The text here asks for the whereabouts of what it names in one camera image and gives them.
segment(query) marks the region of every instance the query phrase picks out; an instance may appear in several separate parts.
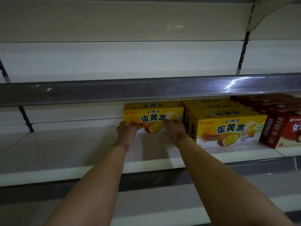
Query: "brand logo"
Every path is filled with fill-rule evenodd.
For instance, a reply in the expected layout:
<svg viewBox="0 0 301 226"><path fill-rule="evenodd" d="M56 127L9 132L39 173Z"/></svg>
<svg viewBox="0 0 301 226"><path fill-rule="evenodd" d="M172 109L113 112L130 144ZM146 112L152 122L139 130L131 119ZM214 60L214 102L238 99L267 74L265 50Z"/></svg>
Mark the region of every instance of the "brand logo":
<svg viewBox="0 0 301 226"><path fill-rule="evenodd" d="M293 121L301 121L301 118L298 118L298 119L290 119L290 122L293 122Z"/></svg>

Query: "person's right hand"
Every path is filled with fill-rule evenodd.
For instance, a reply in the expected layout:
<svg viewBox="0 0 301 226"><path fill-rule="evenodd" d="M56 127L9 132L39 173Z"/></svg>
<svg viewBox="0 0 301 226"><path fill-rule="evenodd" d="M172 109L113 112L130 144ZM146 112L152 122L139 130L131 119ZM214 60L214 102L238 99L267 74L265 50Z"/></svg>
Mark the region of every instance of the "person's right hand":
<svg viewBox="0 0 301 226"><path fill-rule="evenodd" d="M164 124L168 127L169 132L171 133L171 138L176 147L179 146L181 140L185 138L190 138L185 131L185 127L181 121L170 121L164 120Z"/></svg>

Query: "person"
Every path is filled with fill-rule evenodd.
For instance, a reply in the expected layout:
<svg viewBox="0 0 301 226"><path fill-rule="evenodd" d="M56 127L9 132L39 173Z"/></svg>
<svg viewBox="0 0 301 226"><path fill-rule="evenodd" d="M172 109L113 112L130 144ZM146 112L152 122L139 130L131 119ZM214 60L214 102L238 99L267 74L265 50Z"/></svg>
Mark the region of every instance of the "person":
<svg viewBox="0 0 301 226"><path fill-rule="evenodd" d="M294 225L256 187L197 145L182 123L164 123L213 225ZM110 152L70 191L46 226L111 224L125 155L138 129L120 123Z"/></svg>

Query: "person's left hand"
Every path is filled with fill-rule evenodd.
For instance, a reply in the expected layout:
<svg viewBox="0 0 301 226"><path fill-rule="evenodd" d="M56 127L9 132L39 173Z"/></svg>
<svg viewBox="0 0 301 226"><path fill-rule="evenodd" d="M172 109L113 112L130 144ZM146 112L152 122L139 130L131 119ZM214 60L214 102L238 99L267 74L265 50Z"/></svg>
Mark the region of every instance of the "person's left hand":
<svg viewBox="0 0 301 226"><path fill-rule="evenodd" d="M131 143L133 142L136 132L140 129L139 125L125 124L124 121L120 122L119 127L116 128L118 132L118 140L114 146L120 146L129 151Z"/></svg>

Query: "barcode label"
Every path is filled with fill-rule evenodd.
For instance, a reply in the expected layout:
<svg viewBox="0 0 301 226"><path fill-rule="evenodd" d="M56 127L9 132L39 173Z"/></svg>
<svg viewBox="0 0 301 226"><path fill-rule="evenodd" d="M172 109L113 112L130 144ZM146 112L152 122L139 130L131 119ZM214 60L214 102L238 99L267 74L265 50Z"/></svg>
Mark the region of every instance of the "barcode label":
<svg viewBox="0 0 301 226"><path fill-rule="evenodd" d="M273 121L274 121L274 120L273 120L272 118L269 118L269 119L268 119L268 121L266 122L266 125L265 125L265 127L264 127L264 129L263 129L263 131L262 131L262 134L263 134L263 135L266 136L266 135L268 134L268 132L269 132L271 126L272 126Z"/></svg>

